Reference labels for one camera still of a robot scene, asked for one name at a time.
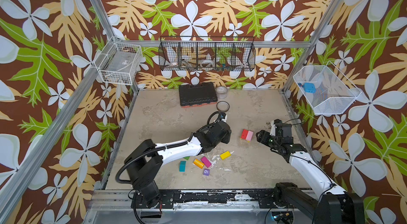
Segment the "purple number cube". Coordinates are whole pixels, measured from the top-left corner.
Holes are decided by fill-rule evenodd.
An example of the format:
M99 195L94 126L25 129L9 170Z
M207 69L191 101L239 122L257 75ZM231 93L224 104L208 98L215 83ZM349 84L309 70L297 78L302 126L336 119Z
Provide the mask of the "purple number cube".
M203 175L204 176L209 176L210 175L210 170L209 169L204 169L203 170Z

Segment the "red block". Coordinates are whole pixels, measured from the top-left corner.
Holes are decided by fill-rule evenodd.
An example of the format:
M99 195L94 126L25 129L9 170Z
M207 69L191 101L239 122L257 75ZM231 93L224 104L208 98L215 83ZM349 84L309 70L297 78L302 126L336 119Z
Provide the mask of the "red block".
M249 135L249 131L247 129L243 129L242 133L241 133L241 139L247 140L248 135Z

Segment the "magenta wood block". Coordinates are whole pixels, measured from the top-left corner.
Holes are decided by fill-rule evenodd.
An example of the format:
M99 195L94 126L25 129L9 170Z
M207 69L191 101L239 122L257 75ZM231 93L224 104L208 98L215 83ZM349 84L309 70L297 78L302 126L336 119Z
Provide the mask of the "magenta wood block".
M210 167L212 166L212 163L211 163L205 156L203 156L203 157L201 158L201 162L202 162L207 168L210 168Z

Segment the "yellow block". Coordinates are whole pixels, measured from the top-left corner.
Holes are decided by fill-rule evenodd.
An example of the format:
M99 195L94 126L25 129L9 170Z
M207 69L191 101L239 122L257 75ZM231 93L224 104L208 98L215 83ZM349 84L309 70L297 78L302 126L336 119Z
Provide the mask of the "yellow block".
M226 151L226 152L220 154L220 158L221 158L222 160L225 160L225 159L227 159L227 158L229 158L229 157L231 157L231 153L230 153L229 151Z

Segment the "pink wood block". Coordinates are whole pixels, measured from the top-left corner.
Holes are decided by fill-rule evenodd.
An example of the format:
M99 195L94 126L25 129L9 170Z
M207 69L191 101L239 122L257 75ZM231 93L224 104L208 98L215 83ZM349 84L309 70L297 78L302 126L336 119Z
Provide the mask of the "pink wood block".
M246 141L250 142L253 138L253 131L248 131Z

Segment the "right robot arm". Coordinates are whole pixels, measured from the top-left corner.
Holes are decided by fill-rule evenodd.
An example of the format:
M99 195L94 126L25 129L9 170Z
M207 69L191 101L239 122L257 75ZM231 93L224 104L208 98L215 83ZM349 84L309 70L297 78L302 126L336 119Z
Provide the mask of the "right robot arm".
M270 131L256 133L256 140L295 168L316 198L307 195L294 183L277 183L272 195L274 204L278 207L293 206L314 224L365 223L363 200L339 186L319 167L305 147L294 143L291 127L291 124L276 119Z

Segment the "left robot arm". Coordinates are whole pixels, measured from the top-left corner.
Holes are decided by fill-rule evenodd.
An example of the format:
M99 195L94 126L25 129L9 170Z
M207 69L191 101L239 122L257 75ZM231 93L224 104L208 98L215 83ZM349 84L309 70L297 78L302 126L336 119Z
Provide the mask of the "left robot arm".
M191 133L187 139L172 143L155 144L147 139L126 158L124 165L116 173L115 181L130 184L136 191L135 195L141 198L142 204L152 208L161 199L154 179L163 165L208 153L220 143L228 144L231 132L226 122L218 121Z

